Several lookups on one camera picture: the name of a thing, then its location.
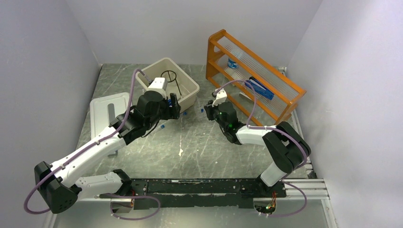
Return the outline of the black wire tripod stand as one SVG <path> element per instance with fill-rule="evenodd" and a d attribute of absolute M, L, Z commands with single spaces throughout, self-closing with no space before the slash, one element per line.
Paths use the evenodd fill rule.
<path fill-rule="evenodd" d="M 161 73 L 160 77 L 166 77 L 167 83 L 172 83 L 171 90 L 173 90 L 173 86 L 176 86 L 177 92 L 180 94 L 180 96 L 182 95 L 178 81 L 177 81 L 177 74 L 174 71 L 165 70 Z"/>

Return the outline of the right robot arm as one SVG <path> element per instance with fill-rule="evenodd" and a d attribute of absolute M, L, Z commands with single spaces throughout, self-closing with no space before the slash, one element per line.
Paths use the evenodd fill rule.
<path fill-rule="evenodd" d="M 311 154 L 309 145 L 288 122 L 265 127 L 247 126 L 238 120 L 230 102 L 214 106 L 210 100 L 204 110 L 208 120 L 219 124 L 230 143 L 261 145 L 268 149 L 273 162 L 259 175 L 261 181 L 256 185 L 258 194 L 263 197 L 274 191 L 279 180 L 304 166 Z"/>

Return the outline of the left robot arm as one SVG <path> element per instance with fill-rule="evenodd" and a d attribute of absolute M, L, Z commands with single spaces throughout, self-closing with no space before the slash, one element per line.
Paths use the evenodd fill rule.
<path fill-rule="evenodd" d="M 91 195 L 111 193 L 124 198 L 133 194 L 132 180 L 121 169 L 88 178 L 82 175 L 90 165 L 134 140 L 146 137 L 160 120 L 178 119 L 180 110 L 175 93 L 165 98 L 156 91 L 146 91 L 136 105 L 117 116 L 84 146 L 52 164 L 44 161 L 37 164 L 35 182 L 48 210 L 54 214 L 64 212 L 75 202 Z"/>

